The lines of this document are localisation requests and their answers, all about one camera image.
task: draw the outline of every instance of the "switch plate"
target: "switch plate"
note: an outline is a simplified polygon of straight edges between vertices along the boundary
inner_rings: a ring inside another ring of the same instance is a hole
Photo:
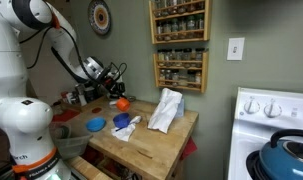
[[[245,38],[230,38],[227,60],[242,60]]]

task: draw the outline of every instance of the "white cloth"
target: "white cloth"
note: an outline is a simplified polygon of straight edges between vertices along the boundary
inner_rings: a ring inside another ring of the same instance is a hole
[[[122,141],[129,141],[132,132],[135,130],[135,124],[141,121],[141,116],[134,117],[126,128],[113,128],[111,134]]]
[[[162,90],[160,103],[150,118],[148,128],[159,129],[160,131],[167,133],[168,128],[177,113],[181,98],[181,93],[164,88]]]

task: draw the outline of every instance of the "stove knob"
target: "stove knob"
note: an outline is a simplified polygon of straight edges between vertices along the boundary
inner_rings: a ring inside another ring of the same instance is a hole
[[[272,102],[271,104],[267,105],[264,108],[264,113],[269,117],[269,118],[275,118],[281,115],[282,109],[279,105],[276,103]]]
[[[251,100],[250,102],[247,102],[244,105],[244,110],[248,113],[248,114],[254,114],[256,112],[258,112],[260,110],[260,105],[258,102]]]

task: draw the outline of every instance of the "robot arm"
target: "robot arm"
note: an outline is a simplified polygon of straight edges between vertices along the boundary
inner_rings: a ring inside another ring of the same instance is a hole
[[[44,180],[52,174],[70,177],[48,130],[50,106],[25,95],[28,75],[17,37],[19,31],[32,33],[51,27],[53,19],[67,31],[62,27],[48,30],[52,51],[72,77],[78,82],[96,81],[109,92],[119,92],[115,88],[117,78],[108,75],[111,65],[103,67],[94,58],[80,61],[79,67],[71,65],[69,53],[75,32],[51,5],[42,0],[0,0],[0,129],[9,137],[16,172],[31,173],[27,179]]]

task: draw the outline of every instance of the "gray wall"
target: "gray wall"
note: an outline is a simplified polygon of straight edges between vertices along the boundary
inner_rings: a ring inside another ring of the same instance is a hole
[[[88,24],[89,2],[71,2],[83,53],[104,63],[127,63],[128,94],[158,102],[148,1],[106,0],[112,13],[106,37]],[[303,92],[303,0],[214,0],[211,32],[209,43],[172,45],[210,48],[207,91],[182,91],[186,108],[200,113],[192,135],[198,150],[186,161],[187,179],[224,178],[237,87]],[[246,38],[243,61],[226,61],[232,37]]]

